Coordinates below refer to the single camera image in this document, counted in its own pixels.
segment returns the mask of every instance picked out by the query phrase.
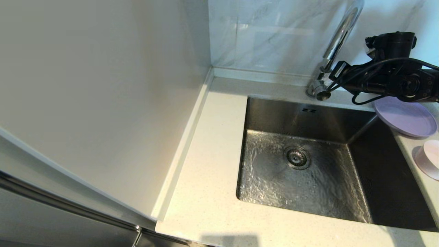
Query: chrome faucet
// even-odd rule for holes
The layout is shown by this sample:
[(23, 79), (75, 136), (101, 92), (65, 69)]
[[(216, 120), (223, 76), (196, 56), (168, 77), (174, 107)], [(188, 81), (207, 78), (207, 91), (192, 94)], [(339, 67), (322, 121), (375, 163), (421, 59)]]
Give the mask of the chrome faucet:
[(316, 79), (308, 84), (306, 94), (318, 100), (327, 100), (331, 96), (330, 92), (326, 91), (327, 85), (324, 82), (324, 76), (332, 71), (331, 67), (334, 63), (335, 57), (346, 42), (350, 32), (363, 10), (364, 0), (354, 0), (343, 16), (342, 21), (338, 25), (337, 31), (332, 37), (329, 46), (323, 55), (323, 61), (319, 64), (319, 74)]

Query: marble backsplash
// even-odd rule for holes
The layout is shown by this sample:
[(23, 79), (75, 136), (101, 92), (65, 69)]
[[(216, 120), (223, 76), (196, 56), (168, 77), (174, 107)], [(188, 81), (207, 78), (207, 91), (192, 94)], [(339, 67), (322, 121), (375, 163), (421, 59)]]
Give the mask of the marble backsplash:
[[(212, 65), (311, 75), (340, 22), (348, 0), (209, 0)], [(369, 61), (364, 38), (415, 32), (417, 58), (439, 61), (438, 0), (365, 0), (337, 59)]]

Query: drain strainer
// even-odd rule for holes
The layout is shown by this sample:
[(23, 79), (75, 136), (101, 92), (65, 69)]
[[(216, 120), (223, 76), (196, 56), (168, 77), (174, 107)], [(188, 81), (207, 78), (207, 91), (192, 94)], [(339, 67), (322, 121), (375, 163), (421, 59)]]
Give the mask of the drain strainer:
[(294, 169), (303, 170), (309, 167), (311, 159), (309, 154), (301, 147), (290, 146), (284, 151), (287, 164)]

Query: speckled countertop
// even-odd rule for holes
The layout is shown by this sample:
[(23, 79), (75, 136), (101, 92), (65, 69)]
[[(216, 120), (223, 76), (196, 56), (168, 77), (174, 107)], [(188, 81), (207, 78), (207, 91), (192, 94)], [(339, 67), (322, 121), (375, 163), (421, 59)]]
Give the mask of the speckled countertop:
[[(216, 77), (197, 124), (171, 203), (156, 231), (215, 246), (395, 246), (437, 247), (439, 233), (414, 231), (329, 218), (243, 202), (236, 197), (247, 97), (373, 111), (356, 106), (337, 91), (325, 102), (304, 94), (304, 87)], [(437, 108), (432, 108), (436, 117)], [(421, 172), (411, 158), (424, 140), (395, 133), (439, 222), (439, 182)], [(438, 139), (436, 133), (429, 139)]]

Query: sink basin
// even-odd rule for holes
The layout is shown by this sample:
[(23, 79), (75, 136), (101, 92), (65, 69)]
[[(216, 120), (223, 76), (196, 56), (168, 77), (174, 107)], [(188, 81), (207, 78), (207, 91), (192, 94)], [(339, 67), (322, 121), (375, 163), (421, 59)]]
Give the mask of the sink basin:
[(237, 197), (438, 231), (391, 130), (374, 112), (248, 98)]

